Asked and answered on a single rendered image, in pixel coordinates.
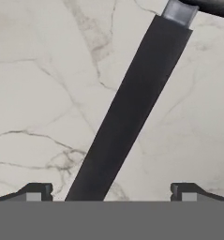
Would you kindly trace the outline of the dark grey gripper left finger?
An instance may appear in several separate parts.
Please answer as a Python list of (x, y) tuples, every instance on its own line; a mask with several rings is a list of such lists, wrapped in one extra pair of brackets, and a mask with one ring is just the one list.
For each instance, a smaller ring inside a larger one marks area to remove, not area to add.
[(29, 183), (17, 192), (1, 196), (0, 202), (51, 202), (53, 200), (52, 190), (52, 183)]

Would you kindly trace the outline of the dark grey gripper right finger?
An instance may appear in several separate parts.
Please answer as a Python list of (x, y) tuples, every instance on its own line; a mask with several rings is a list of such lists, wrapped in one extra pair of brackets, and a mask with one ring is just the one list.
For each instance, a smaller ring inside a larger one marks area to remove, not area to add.
[(207, 192), (195, 183), (171, 183), (172, 202), (224, 202), (224, 197)]

